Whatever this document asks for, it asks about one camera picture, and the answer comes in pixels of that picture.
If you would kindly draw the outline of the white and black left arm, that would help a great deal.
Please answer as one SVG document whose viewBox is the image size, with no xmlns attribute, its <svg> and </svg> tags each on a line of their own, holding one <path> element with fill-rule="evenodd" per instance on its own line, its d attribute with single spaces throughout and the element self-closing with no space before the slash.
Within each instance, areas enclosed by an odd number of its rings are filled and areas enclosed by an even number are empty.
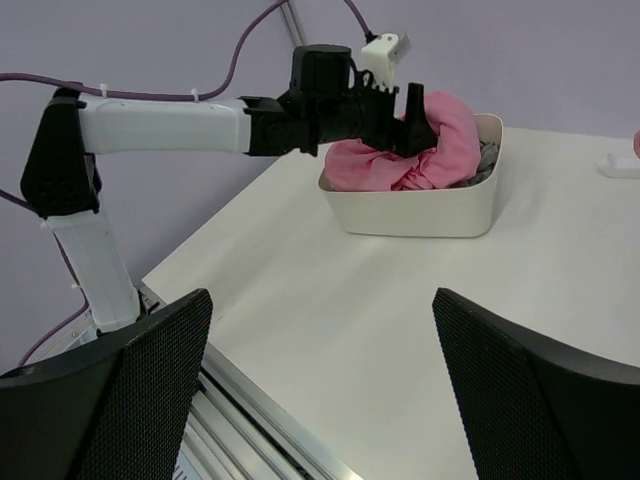
<svg viewBox="0 0 640 480">
<path fill-rule="evenodd" d="M 403 53 L 395 35 L 369 42 L 359 56 L 336 45 L 301 46 L 292 55 L 286 91 L 276 97 L 182 101 L 131 94 L 87 95 L 60 86 L 46 105 L 32 141 L 20 191 L 62 245 L 91 310 L 95 329 L 110 333 L 143 312 L 140 295 L 116 246 L 99 172 L 102 159 L 136 161 L 134 176 L 147 194 L 167 185 L 197 156 L 233 154 L 277 158 L 292 151 L 316 155 L 345 139 L 403 158 L 437 142 L 412 83 L 403 117 L 395 114 L 394 73 Z M 165 174 L 154 179 L 159 161 Z"/>
</svg>

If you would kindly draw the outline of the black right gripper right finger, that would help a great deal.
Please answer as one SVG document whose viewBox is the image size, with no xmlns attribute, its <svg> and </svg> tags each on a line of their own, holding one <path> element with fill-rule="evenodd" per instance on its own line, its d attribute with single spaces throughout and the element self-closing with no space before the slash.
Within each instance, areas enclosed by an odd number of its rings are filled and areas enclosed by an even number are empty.
<svg viewBox="0 0 640 480">
<path fill-rule="evenodd" d="M 437 290 L 432 310 L 479 478 L 638 478 L 638 368 L 448 288 Z"/>
</svg>

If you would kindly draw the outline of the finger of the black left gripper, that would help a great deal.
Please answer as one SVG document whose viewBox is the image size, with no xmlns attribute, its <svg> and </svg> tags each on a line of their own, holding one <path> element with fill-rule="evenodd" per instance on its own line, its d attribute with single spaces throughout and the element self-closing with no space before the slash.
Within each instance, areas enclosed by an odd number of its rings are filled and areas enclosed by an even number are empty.
<svg viewBox="0 0 640 480">
<path fill-rule="evenodd" d="M 417 156 L 437 143 L 438 135 L 427 120 L 424 86 L 411 82 L 404 117 L 392 119 L 388 151 L 397 156 Z"/>
</svg>

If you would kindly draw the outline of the pink t shirt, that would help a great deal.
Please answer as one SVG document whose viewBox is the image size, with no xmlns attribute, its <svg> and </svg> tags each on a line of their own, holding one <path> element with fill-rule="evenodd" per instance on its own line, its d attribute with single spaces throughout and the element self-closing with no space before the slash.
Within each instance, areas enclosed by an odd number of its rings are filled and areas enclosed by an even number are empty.
<svg viewBox="0 0 640 480">
<path fill-rule="evenodd" d="M 390 192 L 448 189 L 471 179 L 481 150 L 473 110 L 443 91 L 424 95 L 432 142 L 407 151 L 376 150 L 360 139 L 333 143 L 325 155 L 325 176 L 338 192 Z"/>
</svg>

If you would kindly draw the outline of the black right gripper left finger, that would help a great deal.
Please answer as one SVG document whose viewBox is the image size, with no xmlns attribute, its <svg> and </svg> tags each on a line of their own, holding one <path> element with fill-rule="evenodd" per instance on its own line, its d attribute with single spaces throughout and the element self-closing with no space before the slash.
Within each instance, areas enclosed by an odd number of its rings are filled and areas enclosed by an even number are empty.
<svg viewBox="0 0 640 480">
<path fill-rule="evenodd" d="M 197 289 L 2 375 L 2 478 L 171 478 L 212 313 L 210 294 Z"/>
</svg>

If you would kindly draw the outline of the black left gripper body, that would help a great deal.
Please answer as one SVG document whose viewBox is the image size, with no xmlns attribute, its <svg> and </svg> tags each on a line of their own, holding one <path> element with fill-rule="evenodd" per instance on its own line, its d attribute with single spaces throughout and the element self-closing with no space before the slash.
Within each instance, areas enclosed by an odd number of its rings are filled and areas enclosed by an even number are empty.
<svg viewBox="0 0 640 480">
<path fill-rule="evenodd" d="M 375 150 L 391 150 L 398 88 L 363 87 L 319 104 L 319 143 L 360 139 Z"/>
</svg>

